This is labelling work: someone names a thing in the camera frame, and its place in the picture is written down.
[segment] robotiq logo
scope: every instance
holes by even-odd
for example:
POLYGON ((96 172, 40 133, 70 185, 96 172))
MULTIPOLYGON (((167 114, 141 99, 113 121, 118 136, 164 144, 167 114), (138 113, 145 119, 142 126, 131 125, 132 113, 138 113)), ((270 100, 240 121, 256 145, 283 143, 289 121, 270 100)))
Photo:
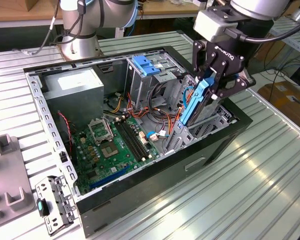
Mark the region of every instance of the robotiq logo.
POLYGON ((223 50, 222 48, 215 46, 214 49, 220 50, 220 52, 222 52, 224 55, 226 55, 228 58, 231 59, 231 61, 233 61, 235 59, 235 57, 233 55, 231 55, 229 52, 223 50))

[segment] aluminum extrusion table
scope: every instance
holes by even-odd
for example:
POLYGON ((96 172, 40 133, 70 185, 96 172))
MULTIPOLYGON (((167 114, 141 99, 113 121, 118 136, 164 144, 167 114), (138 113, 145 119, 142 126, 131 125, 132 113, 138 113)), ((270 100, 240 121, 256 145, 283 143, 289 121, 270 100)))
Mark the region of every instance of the aluminum extrusion table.
MULTIPOLYGON (((270 33, 274 36, 278 36, 283 33, 286 33, 287 31, 291 30, 292 28, 295 28, 298 25, 299 25, 298 22, 296 22, 286 16, 283 16, 274 22, 274 25, 271 28, 270 33)), ((291 50, 288 51, 285 54, 285 56, 283 57, 283 61, 286 61, 286 59, 289 57, 289 55, 291 54, 293 49, 300 52, 300 31, 298 31, 296 34, 294 34, 290 37, 287 37, 281 41, 283 41, 285 44, 287 44, 291 47, 291 50)))
MULTIPOLYGON (((100 45, 105 54, 171 45, 189 61, 192 58, 191 40, 177 32, 107 39, 100 45)), ((62 61, 56 47, 45 47, 32 57, 0 52, 0 134, 18 137, 35 199, 35 184, 60 172, 23 68, 62 61)), ((253 123, 217 161, 89 239, 297 239, 300 129, 251 90, 231 99, 253 123)), ((83 239, 79 220, 53 238, 83 239)), ((0 239, 49 236, 33 209, 1 226, 0 239)))

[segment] sticker label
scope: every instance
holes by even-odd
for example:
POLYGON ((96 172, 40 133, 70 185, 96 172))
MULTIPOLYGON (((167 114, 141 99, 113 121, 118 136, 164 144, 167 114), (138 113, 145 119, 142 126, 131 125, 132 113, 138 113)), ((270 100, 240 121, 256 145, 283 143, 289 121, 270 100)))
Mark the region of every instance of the sticker label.
POLYGON ((285 86, 282 86, 282 85, 278 85, 278 86, 276 86, 276 88, 279 89, 279 91, 281 91, 281 92, 285 92, 288 90, 285 88, 285 86))
POLYGON ((72 76, 60 77, 58 82, 62 90, 68 90, 87 85, 89 79, 74 74, 72 76))
POLYGON ((295 102, 294 99, 297 99, 295 96, 290 95, 290 96, 286 96, 291 102, 295 102))

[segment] blue plastic bracket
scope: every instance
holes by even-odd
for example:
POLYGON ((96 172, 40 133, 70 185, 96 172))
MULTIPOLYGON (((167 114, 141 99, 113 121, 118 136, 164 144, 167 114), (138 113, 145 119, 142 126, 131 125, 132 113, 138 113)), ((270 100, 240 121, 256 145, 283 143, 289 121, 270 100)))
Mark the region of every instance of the blue plastic bracket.
POLYGON ((181 124, 183 124, 184 126, 187 125, 187 122, 188 122, 189 118, 194 113, 197 106, 203 101, 204 95, 205 95, 208 87, 212 86, 214 84, 214 82, 215 82, 214 77, 208 77, 206 79, 203 79, 198 84, 198 86, 194 90, 194 93, 193 93, 192 98, 189 102, 189 105, 184 110, 184 112, 183 112, 183 114, 180 118, 181 124))
POLYGON ((151 76, 161 72, 160 69, 155 68, 151 61, 145 56, 133 56, 132 61, 145 76, 151 76))

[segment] cardboard box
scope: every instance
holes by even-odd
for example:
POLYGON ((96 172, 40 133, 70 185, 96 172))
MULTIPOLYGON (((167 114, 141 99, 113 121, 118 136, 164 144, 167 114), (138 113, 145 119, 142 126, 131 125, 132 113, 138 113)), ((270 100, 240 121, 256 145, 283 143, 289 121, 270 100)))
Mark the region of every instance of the cardboard box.
MULTIPOLYGON (((269 100, 272 83, 259 89, 258 93, 269 100)), ((300 127, 300 90, 288 81, 274 84, 270 103, 300 127)))
POLYGON ((29 12, 38 1, 39 0, 0 0, 0 7, 29 12))

